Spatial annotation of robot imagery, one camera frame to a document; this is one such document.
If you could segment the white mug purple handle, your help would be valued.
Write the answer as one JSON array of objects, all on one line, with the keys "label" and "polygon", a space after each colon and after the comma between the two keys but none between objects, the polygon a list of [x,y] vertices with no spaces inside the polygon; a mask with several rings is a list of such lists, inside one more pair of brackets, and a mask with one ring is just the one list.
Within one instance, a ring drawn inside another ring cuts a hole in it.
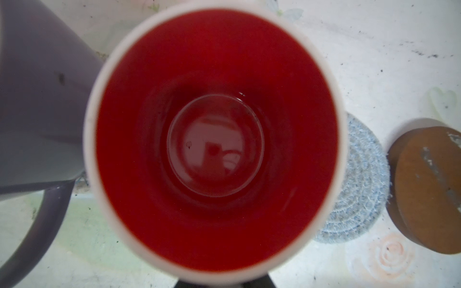
[{"label": "white mug purple handle", "polygon": [[37,217],[1,266],[12,288],[39,263],[84,173],[85,111],[102,60],[41,1],[1,2],[1,199],[43,191]]}]

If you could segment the glossy brown wooden coaster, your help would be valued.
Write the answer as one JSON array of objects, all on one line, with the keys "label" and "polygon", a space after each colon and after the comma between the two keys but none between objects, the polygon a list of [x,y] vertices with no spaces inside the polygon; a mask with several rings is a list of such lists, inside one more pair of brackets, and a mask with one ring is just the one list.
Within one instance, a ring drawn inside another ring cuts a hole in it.
[{"label": "glossy brown wooden coaster", "polygon": [[441,254],[461,252],[461,134],[418,128],[388,150],[391,199],[387,211],[412,242]]}]

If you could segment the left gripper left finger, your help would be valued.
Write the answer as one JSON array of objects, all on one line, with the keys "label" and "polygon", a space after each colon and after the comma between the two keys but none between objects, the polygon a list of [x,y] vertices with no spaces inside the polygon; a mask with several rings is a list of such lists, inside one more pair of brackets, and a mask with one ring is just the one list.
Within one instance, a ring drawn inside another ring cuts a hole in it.
[{"label": "left gripper left finger", "polygon": [[205,284],[188,283],[179,280],[176,282],[174,288],[211,288],[211,286]]}]

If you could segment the red interior mug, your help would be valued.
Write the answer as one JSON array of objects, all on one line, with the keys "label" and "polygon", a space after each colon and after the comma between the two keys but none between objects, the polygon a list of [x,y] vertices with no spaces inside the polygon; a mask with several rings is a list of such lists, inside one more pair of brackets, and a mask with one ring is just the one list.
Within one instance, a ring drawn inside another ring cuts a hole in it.
[{"label": "red interior mug", "polygon": [[111,228],[184,282],[240,284],[325,223],[348,154],[336,79],[288,21],[190,1],[110,54],[85,115],[86,172]]}]

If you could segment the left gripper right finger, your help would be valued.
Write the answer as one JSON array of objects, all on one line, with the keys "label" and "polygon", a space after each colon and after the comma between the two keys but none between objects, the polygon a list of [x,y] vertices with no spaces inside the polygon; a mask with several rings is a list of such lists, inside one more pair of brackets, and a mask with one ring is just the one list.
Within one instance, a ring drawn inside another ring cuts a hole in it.
[{"label": "left gripper right finger", "polygon": [[245,282],[242,284],[243,288],[276,288],[276,285],[272,281],[271,277],[266,274],[263,277]]}]

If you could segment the grey crochet coaster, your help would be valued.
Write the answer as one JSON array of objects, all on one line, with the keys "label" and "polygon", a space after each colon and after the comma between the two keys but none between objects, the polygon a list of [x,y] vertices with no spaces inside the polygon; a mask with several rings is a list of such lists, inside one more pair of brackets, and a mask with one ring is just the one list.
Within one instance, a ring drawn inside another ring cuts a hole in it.
[{"label": "grey crochet coaster", "polygon": [[349,152],[341,192],[314,240],[339,244],[354,240],[376,223],[390,197],[390,167],[375,134],[348,114]]}]

